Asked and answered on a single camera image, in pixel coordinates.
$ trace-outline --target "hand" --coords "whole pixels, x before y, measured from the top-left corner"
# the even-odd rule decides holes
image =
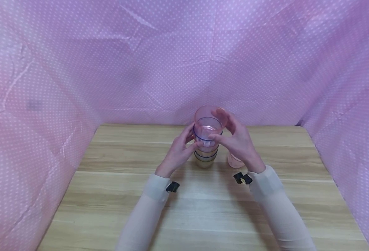
[[[194,123],[187,126],[182,133],[174,139],[165,159],[157,167],[155,171],[156,175],[169,178],[176,169],[190,158],[195,150],[203,146],[203,142],[195,142],[189,147],[186,147],[186,144],[194,138],[193,125]]]
[[[244,126],[232,113],[217,109],[216,117],[227,116],[228,123],[226,128],[232,133],[231,137],[218,134],[211,134],[210,139],[225,146],[231,154],[243,161],[250,172],[261,173],[266,169],[260,155],[254,148],[253,142],[246,126]]]

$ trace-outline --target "wrist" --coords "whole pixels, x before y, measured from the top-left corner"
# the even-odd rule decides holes
[[[260,174],[266,170],[264,161],[257,152],[253,152],[244,162],[249,172]]]
[[[157,169],[155,170],[155,175],[163,177],[163,178],[170,178],[173,173],[173,170],[160,164]]]

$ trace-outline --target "table surface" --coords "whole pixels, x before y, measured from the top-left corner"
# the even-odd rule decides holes
[[[114,250],[148,176],[182,128],[100,126],[38,250]],[[249,131],[263,160],[282,180],[318,250],[369,250],[305,129],[249,127]],[[232,177],[239,170],[229,167],[226,155],[227,149],[220,146],[211,168],[200,169],[192,156],[174,173],[171,179],[180,188],[169,195],[150,250],[278,250],[248,186]]]

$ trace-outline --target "white sleeve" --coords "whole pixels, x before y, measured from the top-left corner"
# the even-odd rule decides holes
[[[120,233],[115,251],[146,251],[169,193],[170,179],[150,175],[143,194]]]
[[[316,251],[311,235],[289,200],[271,166],[260,174],[249,172],[254,199],[266,217],[282,251]]]

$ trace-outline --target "pink backdrop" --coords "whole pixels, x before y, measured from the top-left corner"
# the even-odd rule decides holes
[[[0,0],[0,250],[39,244],[98,125],[301,125],[369,242],[369,1]]]

